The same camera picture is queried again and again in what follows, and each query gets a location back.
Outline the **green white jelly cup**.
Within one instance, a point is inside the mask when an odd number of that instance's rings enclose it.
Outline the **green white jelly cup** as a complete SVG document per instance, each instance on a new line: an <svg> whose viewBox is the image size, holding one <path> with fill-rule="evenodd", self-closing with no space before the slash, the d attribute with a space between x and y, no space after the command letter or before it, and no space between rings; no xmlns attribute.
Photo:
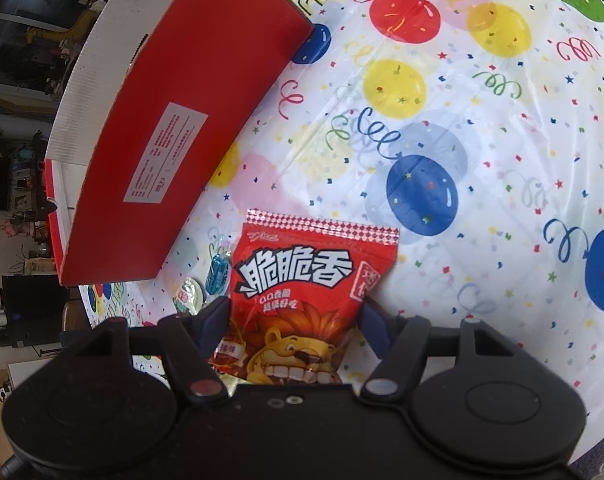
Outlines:
<svg viewBox="0 0 604 480"><path fill-rule="evenodd" d="M204 292L201 285L193 278L185 278L173 298L178 312L197 315L204 305Z"/></svg>

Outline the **red lion noodle snack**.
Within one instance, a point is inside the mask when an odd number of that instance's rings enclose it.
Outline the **red lion noodle snack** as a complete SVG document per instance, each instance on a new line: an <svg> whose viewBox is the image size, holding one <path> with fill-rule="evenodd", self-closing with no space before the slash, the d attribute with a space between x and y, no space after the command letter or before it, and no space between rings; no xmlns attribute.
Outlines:
<svg viewBox="0 0 604 480"><path fill-rule="evenodd" d="M337 385L360 307L399 241L390 226L248 210L213 366L255 385Z"/></svg>

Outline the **blue candy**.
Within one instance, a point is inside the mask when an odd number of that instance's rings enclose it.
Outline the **blue candy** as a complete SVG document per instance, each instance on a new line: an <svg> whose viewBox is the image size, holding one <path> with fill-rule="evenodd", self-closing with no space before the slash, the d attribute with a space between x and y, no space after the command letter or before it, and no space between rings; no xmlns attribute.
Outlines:
<svg viewBox="0 0 604 480"><path fill-rule="evenodd" d="M206 277L206 293L210 296L225 295L232 274L230 257L226 254L215 254L211 260Z"/></svg>

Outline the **balloon birthday tablecloth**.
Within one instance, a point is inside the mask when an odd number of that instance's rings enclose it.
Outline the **balloon birthday tablecloth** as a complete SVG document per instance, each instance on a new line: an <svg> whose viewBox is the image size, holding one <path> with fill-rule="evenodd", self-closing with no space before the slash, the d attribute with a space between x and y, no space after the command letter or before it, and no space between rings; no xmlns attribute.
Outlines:
<svg viewBox="0 0 604 480"><path fill-rule="evenodd" d="M582 396L604 439L604 0L292 0L306 47L239 133L156 278L84 286L151 324L251 208L392 226L374 292L482 318Z"/></svg>

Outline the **red cardboard box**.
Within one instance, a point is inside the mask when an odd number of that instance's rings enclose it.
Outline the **red cardboard box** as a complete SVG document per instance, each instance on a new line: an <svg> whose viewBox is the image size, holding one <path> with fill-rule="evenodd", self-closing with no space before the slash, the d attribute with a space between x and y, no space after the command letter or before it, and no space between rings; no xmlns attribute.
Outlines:
<svg viewBox="0 0 604 480"><path fill-rule="evenodd" d="M45 156L64 286L146 280L310 36L290 0L108 0Z"/></svg>

